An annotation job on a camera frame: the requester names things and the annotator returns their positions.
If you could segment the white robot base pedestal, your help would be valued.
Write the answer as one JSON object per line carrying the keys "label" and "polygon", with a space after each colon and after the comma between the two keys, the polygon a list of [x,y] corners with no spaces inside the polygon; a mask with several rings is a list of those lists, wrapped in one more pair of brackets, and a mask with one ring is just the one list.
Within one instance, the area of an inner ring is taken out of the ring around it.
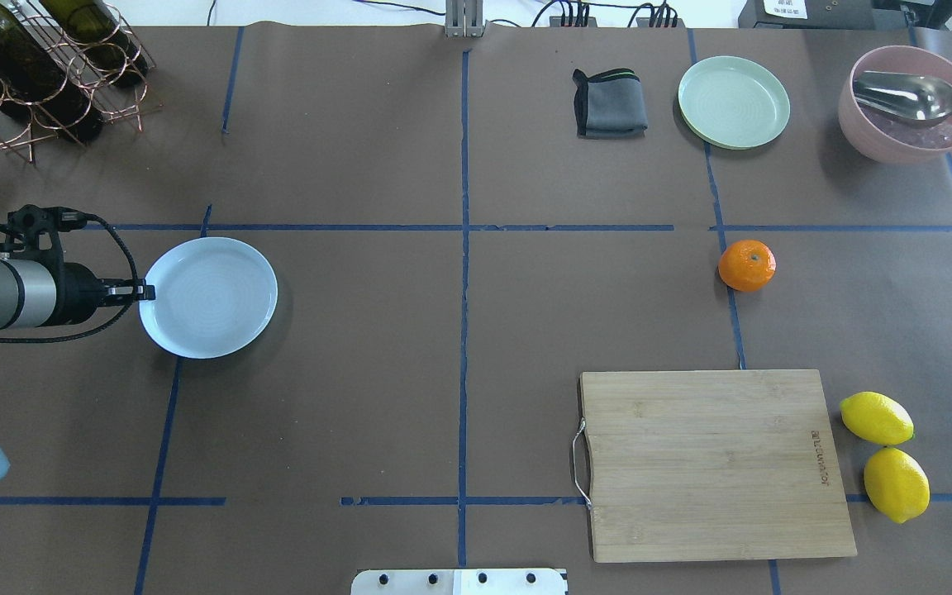
{"label": "white robot base pedestal", "polygon": [[565,569],[367,569],[351,594],[568,594]]}

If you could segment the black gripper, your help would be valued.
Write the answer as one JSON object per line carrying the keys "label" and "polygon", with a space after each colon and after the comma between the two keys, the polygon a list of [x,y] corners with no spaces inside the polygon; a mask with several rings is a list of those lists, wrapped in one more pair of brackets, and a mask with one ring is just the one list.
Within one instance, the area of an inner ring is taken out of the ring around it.
{"label": "black gripper", "polygon": [[53,267],[53,279],[56,286],[54,326],[83,323],[100,307],[155,300],[155,286],[151,283],[99,278],[82,264],[57,264]]}

